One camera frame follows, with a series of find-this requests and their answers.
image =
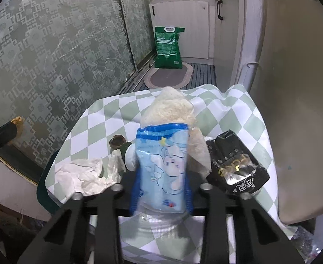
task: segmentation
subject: frosted glass panel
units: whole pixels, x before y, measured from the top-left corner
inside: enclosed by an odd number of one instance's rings
[[[126,15],[128,39],[138,64],[155,48],[149,3],[148,0],[122,0],[122,4]]]
[[[0,126],[23,116],[15,145],[42,167],[84,110],[133,70],[118,0],[0,4]]]

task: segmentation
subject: yellow star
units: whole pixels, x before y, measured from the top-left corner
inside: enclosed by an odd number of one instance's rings
[[[159,143],[162,145],[162,146],[166,146],[166,138],[165,137],[162,137],[161,140],[159,141]]]

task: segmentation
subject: blue tissue pack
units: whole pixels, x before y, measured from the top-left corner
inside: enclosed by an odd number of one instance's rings
[[[186,178],[188,125],[169,123],[139,128],[136,173],[131,211],[137,202],[164,213],[192,210],[191,190]]]

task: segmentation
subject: checkered tablecloth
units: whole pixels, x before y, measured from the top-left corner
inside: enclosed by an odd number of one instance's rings
[[[66,197],[55,179],[55,168],[75,159],[103,158],[108,164],[109,140],[116,134],[134,142],[141,114],[159,95],[161,89],[144,90],[97,100],[89,107],[69,133],[46,178],[49,193],[61,203]],[[256,200],[291,239],[296,228],[282,224],[277,215],[278,191],[273,152],[264,121],[250,95],[242,85],[225,93],[205,84],[183,90],[194,105],[197,126],[204,136],[215,138],[231,129],[267,169],[270,179]],[[135,263],[199,263],[202,249],[203,218],[186,216],[178,225],[158,227],[154,219],[143,215],[119,218],[124,258]],[[233,227],[229,218],[228,230]],[[234,235],[229,235],[230,263],[235,262]]]

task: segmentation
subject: gray oval rug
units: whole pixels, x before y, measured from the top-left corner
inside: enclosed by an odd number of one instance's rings
[[[144,77],[144,83],[149,89],[166,86],[180,89],[190,82],[192,73],[193,67],[185,62],[182,62],[182,69],[151,68]]]

